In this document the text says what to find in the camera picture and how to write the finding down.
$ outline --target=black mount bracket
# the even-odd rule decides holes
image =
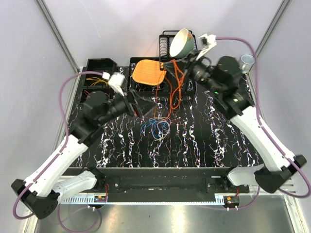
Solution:
[[[19,195],[26,187],[23,180],[16,179],[11,188],[16,195]],[[29,190],[21,197],[21,201],[33,212],[38,219],[44,219],[49,216],[57,207],[57,198],[59,193],[51,191],[47,197],[37,197],[35,192]]]
[[[98,168],[106,175],[111,202],[201,202],[215,201],[216,193],[237,193],[226,180],[229,168]],[[77,175],[70,168],[64,175]],[[240,193],[249,193],[239,186]]]
[[[307,160],[303,155],[296,155],[294,163],[301,168],[307,163]],[[256,182],[263,190],[268,193],[274,193],[296,172],[297,170],[293,165],[282,167],[282,171],[277,172],[271,172],[264,166],[254,174]]]

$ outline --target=black and white marble surface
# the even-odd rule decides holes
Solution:
[[[128,67],[119,67],[128,75]],[[246,78],[240,87],[250,95]],[[78,88],[69,126],[79,115],[82,87]],[[155,140],[151,127],[144,127],[153,113],[144,118],[123,115],[107,123],[104,133],[72,167],[211,167],[254,166],[262,163],[245,135],[215,109],[209,91],[199,85],[192,100],[184,98],[171,115],[170,134]],[[157,115],[166,117],[168,98],[150,98],[158,102]]]

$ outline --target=white connector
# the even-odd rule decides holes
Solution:
[[[103,79],[105,79],[105,80],[109,80],[110,79],[110,74],[109,73],[107,73],[107,72],[103,72]]]
[[[201,57],[203,57],[208,51],[210,51],[213,47],[216,46],[216,35],[207,35],[204,34],[199,37],[202,44],[202,50],[199,53],[196,60],[199,60]]]
[[[114,72],[113,75],[111,75],[109,81],[108,81],[108,85],[117,93],[119,93],[120,95],[124,96],[124,93],[122,91],[122,83],[125,79],[125,76]]]

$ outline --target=white wall panel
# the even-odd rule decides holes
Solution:
[[[0,1],[0,176],[3,233],[17,233],[11,183],[51,154],[61,122],[57,94],[72,69],[35,1]],[[64,91],[66,103],[70,84]],[[19,204],[18,213],[24,214]]]
[[[281,0],[45,0],[79,66],[88,58],[112,58],[128,66],[131,57],[158,56],[164,30],[188,28],[199,36],[239,36],[255,47]],[[219,42],[209,54],[239,57],[239,42]]]
[[[259,56],[259,90],[270,128],[295,154],[308,163],[303,172],[311,180],[311,1],[294,0]],[[307,187],[294,175],[298,194]],[[300,201],[311,227],[311,198]]]

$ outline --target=yellow wire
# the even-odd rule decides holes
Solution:
[[[92,83],[91,86],[95,86],[98,83],[105,83],[107,85],[107,81],[106,80],[100,79],[98,77],[87,78],[86,80],[96,81],[96,82]]]
[[[86,80],[99,81],[99,80],[102,80],[102,79],[97,78],[97,77],[93,77],[93,78],[87,78]]]
[[[97,81],[97,82],[92,83],[91,86],[95,86],[95,85],[98,84],[98,83],[105,83],[105,84],[107,85],[107,81],[99,80],[99,81]]]

